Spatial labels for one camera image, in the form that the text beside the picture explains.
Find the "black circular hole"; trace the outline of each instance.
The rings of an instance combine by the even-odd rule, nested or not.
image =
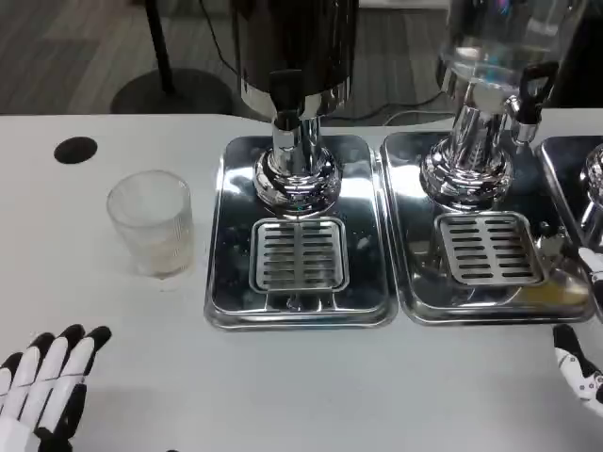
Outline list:
[[[96,154],[98,145],[88,137],[66,139],[55,148],[55,159],[65,165],[82,163]]]

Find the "black stand base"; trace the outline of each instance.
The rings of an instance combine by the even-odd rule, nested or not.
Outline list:
[[[173,114],[233,112],[231,90],[211,73],[195,69],[174,69],[175,93],[161,89],[159,71],[146,73],[128,82],[113,98],[114,114]]]

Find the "empty drinking glass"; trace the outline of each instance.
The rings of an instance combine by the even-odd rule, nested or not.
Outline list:
[[[190,266],[192,211],[182,179],[162,170],[132,174],[110,191],[106,210],[140,273],[165,279]]]

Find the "dispenser tap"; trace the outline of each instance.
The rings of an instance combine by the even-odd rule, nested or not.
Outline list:
[[[507,118],[511,119],[511,137],[518,146],[531,143],[542,120],[543,103],[553,89],[559,63],[550,61],[527,67],[519,84],[519,95],[505,103]]]
[[[276,108],[272,121],[272,164],[281,174],[294,175],[302,171],[297,160],[302,145],[303,73],[294,69],[274,71],[269,83],[270,99]]]

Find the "stainless steel tray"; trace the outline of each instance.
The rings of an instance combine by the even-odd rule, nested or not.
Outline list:
[[[523,215],[448,213],[436,218],[434,227],[448,275],[461,287],[527,286],[546,279]]]
[[[337,228],[341,231],[341,257],[347,256],[341,262],[343,280],[337,277],[330,290],[325,290],[325,284],[314,288],[294,284],[287,290],[272,290],[273,286],[258,282],[254,255],[259,242],[254,235],[260,233],[259,225],[300,220],[276,217],[256,196],[253,164],[271,142],[271,137],[241,137],[224,152],[205,317],[226,330],[366,328],[387,323],[399,305],[386,236],[382,167],[359,137],[324,137],[325,146],[342,169],[341,191],[330,209],[308,219],[315,224],[345,226],[345,233]],[[283,240],[291,250],[290,238]]]
[[[427,325],[570,322],[589,318],[593,306],[588,284],[575,261],[559,258],[562,225],[538,164],[529,149],[518,153],[506,137],[504,143],[513,157],[514,177],[500,210],[518,212],[528,219],[535,245],[544,255],[543,266],[549,279],[533,287],[463,288],[450,283],[433,227],[435,219],[446,212],[426,196],[419,181],[421,158],[446,135],[394,134],[381,148],[399,301],[406,314]],[[568,192],[576,191],[574,184],[594,143],[552,143],[549,141],[546,149],[555,162],[562,186]]]

